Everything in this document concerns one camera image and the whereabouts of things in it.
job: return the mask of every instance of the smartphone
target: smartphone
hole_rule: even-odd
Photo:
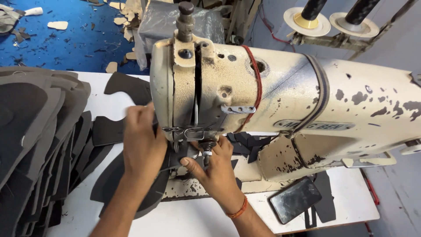
[[[308,177],[303,177],[269,198],[269,204],[282,224],[290,222],[322,199]]]

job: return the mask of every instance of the blue carpet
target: blue carpet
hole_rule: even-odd
[[[115,17],[123,16],[108,5],[94,7],[97,9],[94,11],[89,2],[82,0],[0,0],[0,3],[20,10],[42,7],[44,11],[40,16],[22,17],[15,26],[16,30],[25,27],[26,33],[36,34],[19,47],[13,46],[15,35],[0,36],[0,66],[16,65],[15,61],[21,59],[29,67],[104,73],[109,62],[120,63],[134,47],[134,42],[129,43],[119,32],[122,26],[113,22]],[[69,26],[65,31],[49,29],[47,23],[54,21],[67,21]],[[136,61],[117,70],[149,75],[148,69],[140,71]]]

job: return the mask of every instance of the hand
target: hand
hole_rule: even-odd
[[[127,109],[124,130],[125,177],[150,182],[152,185],[164,161],[167,140],[158,126],[156,137],[152,130],[154,104],[131,106]]]
[[[245,199],[244,194],[237,186],[231,166],[233,148],[225,136],[219,136],[219,141],[212,149],[212,156],[209,158],[209,167],[206,171],[192,158],[184,157],[180,161],[228,214],[238,212]]]

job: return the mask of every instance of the bracelet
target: bracelet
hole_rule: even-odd
[[[244,211],[245,211],[245,209],[246,209],[246,207],[247,207],[247,203],[248,203],[248,201],[247,201],[247,197],[246,197],[246,196],[244,196],[244,203],[243,203],[243,205],[242,205],[241,209],[240,209],[237,213],[234,213],[234,214],[228,214],[228,213],[226,213],[226,215],[227,215],[229,218],[231,218],[231,219],[234,219],[234,218],[239,217],[241,214],[243,214],[243,213],[244,213]]]

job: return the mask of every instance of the plastic sheet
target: plastic sheet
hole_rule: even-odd
[[[147,67],[146,54],[152,52],[153,44],[173,36],[179,14],[178,4],[153,0],[148,3],[138,29],[139,38],[135,38],[135,52],[140,70]],[[219,11],[195,8],[193,17],[196,21],[194,35],[210,39],[214,43],[224,43],[224,27]]]

